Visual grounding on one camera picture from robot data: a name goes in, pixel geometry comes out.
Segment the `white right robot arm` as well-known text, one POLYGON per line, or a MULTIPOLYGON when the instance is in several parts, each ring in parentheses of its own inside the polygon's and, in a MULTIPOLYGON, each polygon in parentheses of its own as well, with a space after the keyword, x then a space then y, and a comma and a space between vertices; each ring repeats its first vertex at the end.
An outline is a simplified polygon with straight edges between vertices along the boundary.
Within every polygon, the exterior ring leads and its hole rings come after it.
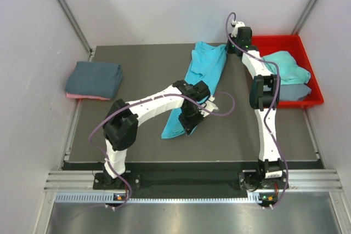
POLYGON ((284 177, 283 160, 276 145, 276 108, 279 104, 280 78, 268 69, 268 63, 252 44, 252 30, 243 22, 232 22, 228 34, 228 52, 236 54, 252 77, 249 103, 258 122, 260 151, 256 175, 243 179, 244 187, 273 188, 284 177))

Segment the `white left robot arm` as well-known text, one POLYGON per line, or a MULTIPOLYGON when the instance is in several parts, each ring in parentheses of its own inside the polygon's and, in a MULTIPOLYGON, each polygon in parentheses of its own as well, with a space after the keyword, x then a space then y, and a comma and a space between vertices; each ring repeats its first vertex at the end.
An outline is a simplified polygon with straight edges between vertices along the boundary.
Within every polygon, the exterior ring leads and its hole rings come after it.
POLYGON ((101 127, 106 154, 103 171, 94 177, 95 190, 114 190, 124 183, 127 149, 137 137, 140 125, 162 113, 180 109, 178 120, 187 135, 209 114, 218 110, 209 87, 200 81, 195 85, 176 81, 165 90, 147 98, 124 102, 115 101, 101 127))

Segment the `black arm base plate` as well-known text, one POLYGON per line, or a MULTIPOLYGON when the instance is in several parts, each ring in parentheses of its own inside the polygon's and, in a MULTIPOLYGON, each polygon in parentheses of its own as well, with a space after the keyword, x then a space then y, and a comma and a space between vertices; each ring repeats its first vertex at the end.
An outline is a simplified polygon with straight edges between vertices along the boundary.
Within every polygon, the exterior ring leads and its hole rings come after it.
POLYGON ((217 171, 137 171, 122 177, 131 186, 132 198, 239 198, 247 190, 279 190, 286 178, 266 179, 261 183, 255 172, 217 171))

